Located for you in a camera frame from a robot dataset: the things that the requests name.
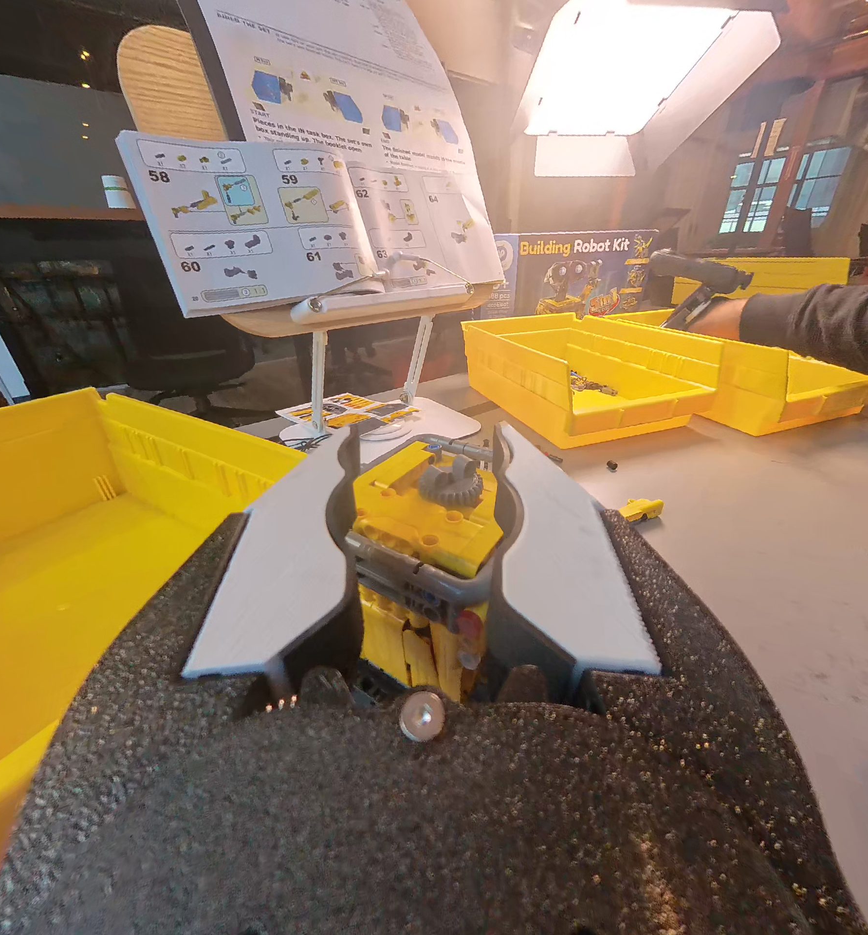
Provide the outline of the yellow tracked toy robot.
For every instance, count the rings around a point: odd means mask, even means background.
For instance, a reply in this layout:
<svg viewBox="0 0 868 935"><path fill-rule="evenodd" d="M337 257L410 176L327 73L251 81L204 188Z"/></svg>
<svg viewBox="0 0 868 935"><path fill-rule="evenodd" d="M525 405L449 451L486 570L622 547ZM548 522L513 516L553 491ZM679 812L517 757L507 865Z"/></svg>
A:
<svg viewBox="0 0 868 935"><path fill-rule="evenodd" d="M455 702L487 650L497 481L487 461L442 439L413 440L353 484L364 636L361 656L408 687Z"/></svg>

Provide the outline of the yellow parts bin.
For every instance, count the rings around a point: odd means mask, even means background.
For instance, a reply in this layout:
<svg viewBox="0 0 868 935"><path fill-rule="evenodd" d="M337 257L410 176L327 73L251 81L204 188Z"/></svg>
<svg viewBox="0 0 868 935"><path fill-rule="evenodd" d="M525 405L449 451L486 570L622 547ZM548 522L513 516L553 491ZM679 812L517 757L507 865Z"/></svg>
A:
<svg viewBox="0 0 868 935"><path fill-rule="evenodd" d="M784 349L670 332L663 325L672 312L585 319L581 328L711 365L715 394L703 418L753 437L854 415L868 404L866 375Z"/></svg>
<svg viewBox="0 0 868 935"><path fill-rule="evenodd" d="M753 274L746 289L728 294L732 299L794 294L821 284L844 285L850 270L850 259L836 256L734 256L716 262Z"/></svg>
<svg viewBox="0 0 868 935"><path fill-rule="evenodd" d="M776 422L788 353L571 314L464 326L471 386L561 449L686 426Z"/></svg>

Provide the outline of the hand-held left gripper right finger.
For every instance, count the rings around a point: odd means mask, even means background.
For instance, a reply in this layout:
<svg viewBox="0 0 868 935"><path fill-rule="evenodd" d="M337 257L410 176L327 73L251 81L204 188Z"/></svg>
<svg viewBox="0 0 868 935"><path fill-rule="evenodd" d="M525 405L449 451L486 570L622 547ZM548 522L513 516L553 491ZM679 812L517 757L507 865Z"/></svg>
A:
<svg viewBox="0 0 868 935"><path fill-rule="evenodd" d="M548 687L585 672L660 676L661 659L598 501L520 432L496 425L490 655Z"/></svg>

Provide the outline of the white stand base with leaflet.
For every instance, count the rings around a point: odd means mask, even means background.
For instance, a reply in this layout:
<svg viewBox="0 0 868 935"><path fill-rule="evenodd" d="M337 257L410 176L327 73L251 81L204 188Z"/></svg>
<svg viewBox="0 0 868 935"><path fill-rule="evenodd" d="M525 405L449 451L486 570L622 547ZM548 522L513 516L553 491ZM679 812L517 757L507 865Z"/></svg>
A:
<svg viewBox="0 0 868 935"><path fill-rule="evenodd" d="M222 141L231 145L241 138L240 129L227 128L224 122L189 32L160 25L138 27L121 40L116 63L126 104L139 131L173 137L179 143ZM428 291L364 296L336 292L298 303L302 321L293 318L291 306L224 314L223 318L240 331L259 337L311 338L311 420L283 428L280 436L289 440L317 438L325 431L322 404L330 331L420 315L406 382L395 397L395 402L416 412L373 431L366 431L364 424L356 426L363 433L367 451L362 459L367 463L392 450L397 439L424 434L462 439L480 431L478 420L417 395L417 389L436 316L480 306L497 284L496 280L471 283L461 279Z"/></svg>

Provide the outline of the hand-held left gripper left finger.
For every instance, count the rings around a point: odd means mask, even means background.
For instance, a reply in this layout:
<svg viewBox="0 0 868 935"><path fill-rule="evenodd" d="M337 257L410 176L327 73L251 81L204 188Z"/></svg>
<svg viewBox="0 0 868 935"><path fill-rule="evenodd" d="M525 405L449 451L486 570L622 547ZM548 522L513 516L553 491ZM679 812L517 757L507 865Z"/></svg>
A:
<svg viewBox="0 0 868 935"><path fill-rule="evenodd" d="M355 676L363 618L354 556L355 427L325 440L243 513L183 678L264 675L296 695L328 667Z"/></svg>

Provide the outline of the robot kit cardboard box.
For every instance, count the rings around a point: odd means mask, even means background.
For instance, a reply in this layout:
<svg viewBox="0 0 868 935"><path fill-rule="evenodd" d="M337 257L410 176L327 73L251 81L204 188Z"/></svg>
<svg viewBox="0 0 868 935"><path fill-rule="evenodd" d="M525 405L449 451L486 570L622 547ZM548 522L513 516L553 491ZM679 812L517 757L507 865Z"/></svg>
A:
<svg viewBox="0 0 868 935"><path fill-rule="evenodd" d="M650 255L662 240L650 229L496 235L504 279L474 318L572 313L582 319L641 310L650 291Z"/></svg>

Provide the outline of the person's right hand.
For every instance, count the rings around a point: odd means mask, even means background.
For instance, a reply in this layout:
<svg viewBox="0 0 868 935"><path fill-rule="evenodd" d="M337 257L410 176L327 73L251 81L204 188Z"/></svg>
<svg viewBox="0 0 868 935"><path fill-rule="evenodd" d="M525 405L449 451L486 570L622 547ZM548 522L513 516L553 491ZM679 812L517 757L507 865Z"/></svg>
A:
<svg viewBox="0 0 868 935"><path fill-rule="evenodd" d="M748 298L712 302L693 321L689 331L705 337L739 341L741 317L747 303Z"/></svg>

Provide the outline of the bright light panel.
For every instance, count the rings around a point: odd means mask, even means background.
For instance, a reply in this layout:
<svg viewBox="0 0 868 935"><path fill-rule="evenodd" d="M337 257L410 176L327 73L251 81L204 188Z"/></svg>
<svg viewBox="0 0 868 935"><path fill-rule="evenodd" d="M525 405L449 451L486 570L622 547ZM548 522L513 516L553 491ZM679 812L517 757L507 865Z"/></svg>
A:
<svg viewBox="0 0 868 935"><path fill-rule="evenodd" d="M771 2L568 2L515 119L535 141L534 175L630 179L660 167L779 45Z"/></svg>

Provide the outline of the person's right forearm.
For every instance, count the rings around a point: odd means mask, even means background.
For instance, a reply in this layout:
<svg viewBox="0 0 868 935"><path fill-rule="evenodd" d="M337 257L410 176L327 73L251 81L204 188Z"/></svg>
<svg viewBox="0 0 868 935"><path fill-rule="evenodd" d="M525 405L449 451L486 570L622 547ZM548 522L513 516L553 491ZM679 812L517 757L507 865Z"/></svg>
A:
<svg viewBox="0 0 868 935"><path fill-rule="evenodd" d="M739 336L868 376L868 285L754 295L742 310Z"/></svg>

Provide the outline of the large instruction sheet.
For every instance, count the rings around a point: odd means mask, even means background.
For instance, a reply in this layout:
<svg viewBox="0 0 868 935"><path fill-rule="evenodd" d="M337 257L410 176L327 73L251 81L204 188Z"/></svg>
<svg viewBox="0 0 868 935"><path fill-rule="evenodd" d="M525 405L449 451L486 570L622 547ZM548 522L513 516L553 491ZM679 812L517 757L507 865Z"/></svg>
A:
<svg viewBox="0 0 868 935"><path fill-rule="evenodd" d="M405 2L180 2L231 138L475 174L447 73Z"/></svg>

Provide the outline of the large yellow plastic bin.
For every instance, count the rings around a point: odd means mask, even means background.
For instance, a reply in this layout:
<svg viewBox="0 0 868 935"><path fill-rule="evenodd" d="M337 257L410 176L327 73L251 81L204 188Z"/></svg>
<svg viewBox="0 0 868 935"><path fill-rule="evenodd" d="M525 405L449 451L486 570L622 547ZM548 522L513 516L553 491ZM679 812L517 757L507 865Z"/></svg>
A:
<svg viewBox="0 0 868 935"><path fill-rule="evenodd" d="M0 408L0 864L55 727L121 632L301 452L92 388Z"/></svg>

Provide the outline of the instruction booklet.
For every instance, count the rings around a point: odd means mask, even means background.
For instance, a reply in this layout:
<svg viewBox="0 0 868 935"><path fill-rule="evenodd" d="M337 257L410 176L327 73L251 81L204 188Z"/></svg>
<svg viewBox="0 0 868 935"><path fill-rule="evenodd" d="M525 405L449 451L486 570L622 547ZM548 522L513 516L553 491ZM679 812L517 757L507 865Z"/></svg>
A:
<svg viewBox="0 0 868 935"><path fill-rule="evenodd" d="M460 306L502 265L476 173L293 132L205 142L121 132L128 179L183 315L296 324Z"/></svg>

